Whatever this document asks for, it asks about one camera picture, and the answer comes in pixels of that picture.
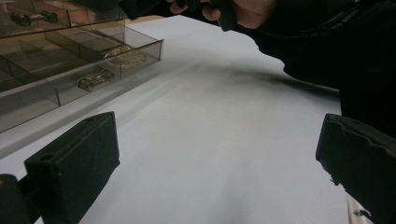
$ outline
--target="black sleeve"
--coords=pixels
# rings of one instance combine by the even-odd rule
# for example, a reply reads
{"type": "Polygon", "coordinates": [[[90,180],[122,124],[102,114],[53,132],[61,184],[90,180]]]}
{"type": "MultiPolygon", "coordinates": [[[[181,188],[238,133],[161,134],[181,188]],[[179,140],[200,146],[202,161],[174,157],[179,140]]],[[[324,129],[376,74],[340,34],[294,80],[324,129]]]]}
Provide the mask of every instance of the black sleeve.
{"type": "Polygon", "coordinates": [[[282,34],[309,29],[353,4],[354,0],[276,0],[276,10],[261,30],[282,34]]]}

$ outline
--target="small metal part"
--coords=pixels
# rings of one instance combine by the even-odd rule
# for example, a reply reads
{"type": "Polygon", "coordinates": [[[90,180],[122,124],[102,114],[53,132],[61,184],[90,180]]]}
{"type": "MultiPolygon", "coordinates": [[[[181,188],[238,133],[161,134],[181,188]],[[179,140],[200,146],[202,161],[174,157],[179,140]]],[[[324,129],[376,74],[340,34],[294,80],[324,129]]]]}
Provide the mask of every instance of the small metal part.
{"type": "Polygon", "coordinates": [[[82,78],[78,82],[78,87],[80,89],[83,89],[84,91],[93,91],[93,88],[95,88],[95,84],[90,82],[87,78],[82,78]]]}
{"type": "Polygon", "coordinates": [[[25,14],[13,12],[10,17],[13,22],[20,26],[30,26],[32,24],[30,17],[25,14]]]}
{"type": "Polygon", "coordinates": [[[58,15],[55,12],[42,10],[38,15],[28,16],[22,13],[11,13],[11,20],[20,26],[30,26],[32,21],[47,21],[50,23],[58,22],[58,15]]]}
{"type": "Polygon", "coordinates": [[[58,15],[55,12],[42,10],[40,15],[44,17],[44,21],[47,21],[50,23],[58,22],[58,15]]]}
{"type": "Polygon", "coordinates": [[[99,74],[86,76],[79,80],[77,86],[84,91],[93,91],[93,89],[105,82],[112,82],[116,78],[112,72],[102,69],[99,74]]]}
{"type": "Polygon", "coordinates": [[[121,67],[122,69],[131,69],[141,65],[146,61],[145,53],[137,49],[122,46],[120,48],[112,49],[104,57],[112,67],[121,67]]]}

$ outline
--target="white surface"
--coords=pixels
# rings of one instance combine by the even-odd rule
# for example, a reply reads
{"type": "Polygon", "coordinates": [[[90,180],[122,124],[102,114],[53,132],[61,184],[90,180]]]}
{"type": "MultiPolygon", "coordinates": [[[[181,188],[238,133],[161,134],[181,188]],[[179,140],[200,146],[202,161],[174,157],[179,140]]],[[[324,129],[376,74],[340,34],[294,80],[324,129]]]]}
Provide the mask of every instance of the white surface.
{"type": "Polygon", "coordinates": [[[349,224],[373,224],[373,222],[365,216],[357,216],[355,214],[356,211],[367,211],[361,206],[358,201],[352,198],[350,195],[347,195],[347,210],[349,213],[349,224]]]}
{"type": "Polygon", "coordinates": [[[283,74],[244,35],[184,17],[131,25],[165,39],[160,74],[114,83],[0,134],[0,173],[80,120],[115,111],[120,162],[81,223],[347,223],[347,197],[315,160],[336,96],[283,74]]]}

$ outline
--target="plastic compartment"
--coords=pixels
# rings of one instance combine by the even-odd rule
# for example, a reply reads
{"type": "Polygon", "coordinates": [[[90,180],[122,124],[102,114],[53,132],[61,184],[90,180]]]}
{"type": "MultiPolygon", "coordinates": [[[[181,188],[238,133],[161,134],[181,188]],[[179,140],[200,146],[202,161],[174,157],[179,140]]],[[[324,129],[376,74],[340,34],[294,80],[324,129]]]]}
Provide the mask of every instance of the plastic compartment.
{"type": "Polygon", "coordinates": [[[115,21],[1,39],[0,132],[137,76],[161,60],[162,47],[115,21]]]}
{"type": "Polygon", "coordinates": [[[5,1],[0,7],[0,38],[119,21],[122,16],[118,0],[5,1]]]}

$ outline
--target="finger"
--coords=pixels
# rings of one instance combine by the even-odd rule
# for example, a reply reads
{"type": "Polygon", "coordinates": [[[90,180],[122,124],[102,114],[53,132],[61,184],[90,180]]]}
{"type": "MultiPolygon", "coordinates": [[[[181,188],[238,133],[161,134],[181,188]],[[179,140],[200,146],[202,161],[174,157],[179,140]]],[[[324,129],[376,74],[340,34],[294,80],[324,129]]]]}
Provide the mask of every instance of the finger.
{"type": "Polygon", "coordinates": [[[204,17],[209,21],[216,21],[220,18],[221,12],[218,8],[205,6],[202,10],[204,17]]]}
{"type": "Polygon", "coordinates": [[[181,6],[179,6],[176,2],[174,2],[174,3],[172,4],[172,6],[170,7],[170,10],[171,10],[171,12],[174,13],[174,14],[180,14],[180,13],[182,13],[184,10],[186,10],[187,8],[188,8],[187,6],[181,7],[181,6]]]}

